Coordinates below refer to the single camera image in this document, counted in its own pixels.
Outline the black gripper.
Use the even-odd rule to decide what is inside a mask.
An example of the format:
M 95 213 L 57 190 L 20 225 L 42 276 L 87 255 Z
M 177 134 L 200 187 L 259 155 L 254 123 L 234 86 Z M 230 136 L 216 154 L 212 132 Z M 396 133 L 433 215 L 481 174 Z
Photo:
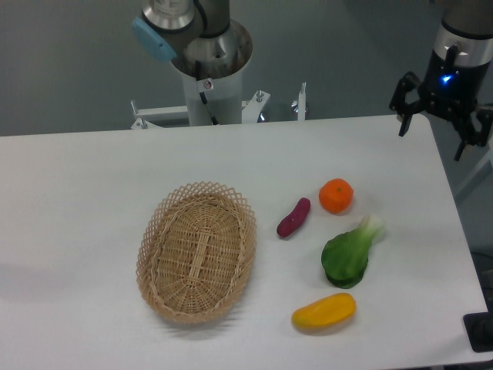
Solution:
M 489 66 L 489 62 L 480 66 L 448 65 L 436 52 L 432 52 L 423 82 L 413 72 L 405 73 L 397 82 L 389 108 L 396 112 L 401 122 L 398 135 L 403 137 L 410 128 L 413 115 L 424 110 L 433 116 L 453 121 L 461 139 L 454 161 L 461 159 L 467 146 L 485 147 L 491 136 L 492 108 L 475 110 L 475 107 Z M 408 103 L 406 97 L 413 91 L 418 93 L 418 98 Z M 474 110 L 480 130 L 475 129 L 471 119 Z

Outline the robot base with blue cap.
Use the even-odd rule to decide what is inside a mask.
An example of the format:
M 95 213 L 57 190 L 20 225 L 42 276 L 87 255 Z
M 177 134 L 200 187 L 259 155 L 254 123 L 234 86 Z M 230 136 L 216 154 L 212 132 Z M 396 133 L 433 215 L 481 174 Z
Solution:
M 229 1 L 143 1 L 132 32 L 154 59 L 194 79 L 220 79 L 247 66 L 249 32 L 231 19 Z

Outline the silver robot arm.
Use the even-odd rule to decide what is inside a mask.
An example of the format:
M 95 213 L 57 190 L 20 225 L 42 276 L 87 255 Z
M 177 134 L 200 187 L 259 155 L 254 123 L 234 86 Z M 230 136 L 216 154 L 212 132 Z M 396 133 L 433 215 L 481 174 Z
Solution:
M 424 79 L 407 72 L 391 98 L 399 135 L 408 132 L 413 115 L 425 111 L 451 123 L 460 136 L 454 160 L 466 146 L 485 146 L 492 107 L 480 104 L 478 93 L 491 62 L 492 2 L 446 1 Z

